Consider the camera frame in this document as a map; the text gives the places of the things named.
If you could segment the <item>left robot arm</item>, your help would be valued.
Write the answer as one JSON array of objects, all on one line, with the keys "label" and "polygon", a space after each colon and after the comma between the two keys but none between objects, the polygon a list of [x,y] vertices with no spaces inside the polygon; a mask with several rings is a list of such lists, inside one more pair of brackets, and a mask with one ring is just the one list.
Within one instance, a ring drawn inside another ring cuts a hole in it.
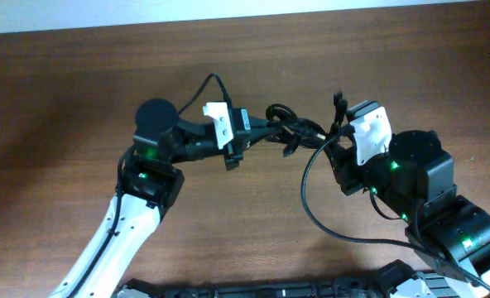
[{"label": "left robot arm", "polygon": [[176,164],[222,156],[230,171],[245,150],[280,129],[224,101],[205,104],[203,114],[207,123],[190,123],[165,99],[138,108],[133,144],[120,157],[103,221],[51,296],[110,297],[178,197],[185,177]]}]

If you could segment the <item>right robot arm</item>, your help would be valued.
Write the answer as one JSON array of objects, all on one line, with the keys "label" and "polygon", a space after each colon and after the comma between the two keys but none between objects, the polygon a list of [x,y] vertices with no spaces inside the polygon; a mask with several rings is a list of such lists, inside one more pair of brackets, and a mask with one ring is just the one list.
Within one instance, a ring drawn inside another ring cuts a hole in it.
[{"label": "right robot arm", "polygon": [[367,190],[405,221],[406,247],[443,276],[459,295],[490,294],[490,214],[464,196],[454,183],[454,160],[437,135],[419,130],[371,141],[359,153],[332,137],[325,152],[341,190]]}]

